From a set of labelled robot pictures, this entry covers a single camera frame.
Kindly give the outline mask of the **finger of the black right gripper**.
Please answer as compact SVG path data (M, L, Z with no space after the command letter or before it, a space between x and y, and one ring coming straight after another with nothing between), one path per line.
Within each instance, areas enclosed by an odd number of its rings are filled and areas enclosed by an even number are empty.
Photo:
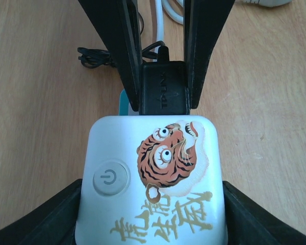
M140 42L137 1L79 1L119 72L122 84L134 111L139 109Z
M234 0L184 1L184 62L191 109L197 109L210 58Z

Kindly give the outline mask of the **white tiger print plug adapter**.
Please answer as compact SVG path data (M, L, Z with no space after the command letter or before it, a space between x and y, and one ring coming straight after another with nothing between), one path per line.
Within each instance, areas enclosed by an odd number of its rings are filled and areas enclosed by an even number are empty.
M74 235L76 244L227 244L214 125L196 115L95 122Z

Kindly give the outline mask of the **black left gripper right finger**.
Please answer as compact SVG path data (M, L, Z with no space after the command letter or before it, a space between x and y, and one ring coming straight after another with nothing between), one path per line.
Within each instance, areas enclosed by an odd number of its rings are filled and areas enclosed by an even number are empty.
M306 235L223 181L228 244L306 244Z

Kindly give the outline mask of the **black power adapter with cable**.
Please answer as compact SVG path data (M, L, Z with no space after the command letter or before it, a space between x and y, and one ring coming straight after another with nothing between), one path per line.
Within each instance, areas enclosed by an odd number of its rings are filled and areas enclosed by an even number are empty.
M140 115L190 113L185 63L171 61L164 42L155 42L145 49L129 43L109 51L84 47L77 51L86 68L102 65L117 68L128 101Z

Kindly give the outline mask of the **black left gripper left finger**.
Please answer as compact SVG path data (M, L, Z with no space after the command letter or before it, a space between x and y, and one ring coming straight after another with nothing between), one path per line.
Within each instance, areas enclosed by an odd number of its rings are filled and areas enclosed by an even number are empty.
M82 179L0 230L0 244L76 244Z

